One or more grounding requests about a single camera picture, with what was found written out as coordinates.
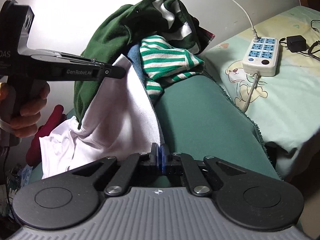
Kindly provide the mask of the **person's left hand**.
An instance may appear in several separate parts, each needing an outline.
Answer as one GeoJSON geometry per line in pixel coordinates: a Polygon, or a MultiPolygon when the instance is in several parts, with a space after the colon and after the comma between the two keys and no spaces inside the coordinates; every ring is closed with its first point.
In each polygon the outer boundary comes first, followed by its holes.
{"type": "Polygon", "coordinates": [[[49,93],[50,85],[46,82],[38,96],[20,108],[20,116],[10,121],[10,126],[16,137],[27,138],[37,133],[37,122],[41,117],[41,110],[47,104],[49,93]]]}

